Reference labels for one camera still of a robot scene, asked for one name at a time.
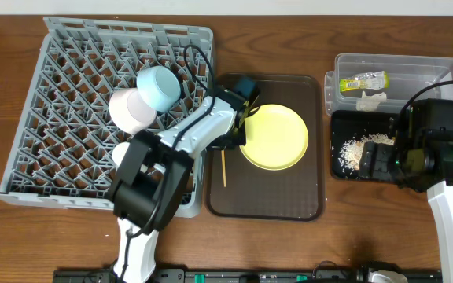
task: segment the wooden stick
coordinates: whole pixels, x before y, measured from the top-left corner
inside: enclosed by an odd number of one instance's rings
[[[221,151],[221,166],[223,168],[223,187],[227,187],[227,169],[225,167],[225,151]]]

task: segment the plastic bin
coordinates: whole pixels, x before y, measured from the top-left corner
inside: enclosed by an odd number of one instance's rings
[[[198,108],[205,95],[189,79],[184,47],[199,46],[214,67],[212,31],[110,20],[45,17],[44,21],[50,33],[43,40],[0,199],[17,205],[112,210],[113,203],[105,199],[116,170],[111,151],[131,139],[111,121],[112,92],[134,87],[138,71],[160,62],[183,78],[185,97],[158,115],[149,130],[173,127]],[[191,49],[188,56],[193,58],[192,72],[210,85],[205,61]],[[176,216],[200,212],[203,171],[204,154],[195,160],[190,191]]]
[[[374,54],[339,54],[335,71],[327,72],[324,79],[326,114],[337,110],[356,110],[356,103],[363,90],[340,92],[340,79],[347,79],[364,72],[386,71],[389,87],[382,90],[365,90],[366,95],[387,94],[387,101],[376,112],[396,113],[405,103],[426,86],[453,80],[453,58],[420,57]],[[418,99],[441,98],[453,100],[453,85],[427,91]]]

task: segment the black tray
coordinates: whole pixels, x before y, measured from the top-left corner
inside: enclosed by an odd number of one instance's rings
[[[397,114],[338,110],[331,116],[331,173],[335,178],[363,180],[359,170],[340,166],[339,158],[342,145],[355,139],[360,141],[369,134],[387,134],[389,119]]]
[[[241,74],[219,78],[231,88]],[[321,88],[310,77],[250,75],[258,82],[256,105],[279,104],[304,120],[309,143],[304,156],[292,167],[268,171],[251,164],[239,148],[225,151],[226,187],[223,187],[221,152],[210,152],[211,178],[206,205],[215,215],[255,219],[311,221],[324,210]]]

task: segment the clear plastic container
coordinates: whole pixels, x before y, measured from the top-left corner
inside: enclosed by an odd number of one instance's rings
[[[340,79],[364,72],[386,71],[389,87],[381,90],[349,90],[340,92]],[[387,100],[375,112],[396,113],[424,87],[453,80],[453,58],[375,54],[339,54],[335,71],[327,72],[324,80],[326,114],[337,110],[356,110],[362,92],[366,95],[386,93]],[[453,85],[427,91],[418,99],[441,98],[453,100]]]

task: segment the brown tray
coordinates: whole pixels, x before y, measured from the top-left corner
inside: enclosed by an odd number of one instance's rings
[[[219,83],[231,88],[242,75],[223,75]],[[325,203],[321,87],[312,77],[248,76],[260,87],[256,105],[284,105],[300,115],[309,133],[308,148],[298,163],[281,171],[258,168],[239,148],[227,150],[226,187],[223,187],[221,152],[210,152],[212,167],[206,205],[218,216],[315,220],[324,211]]]

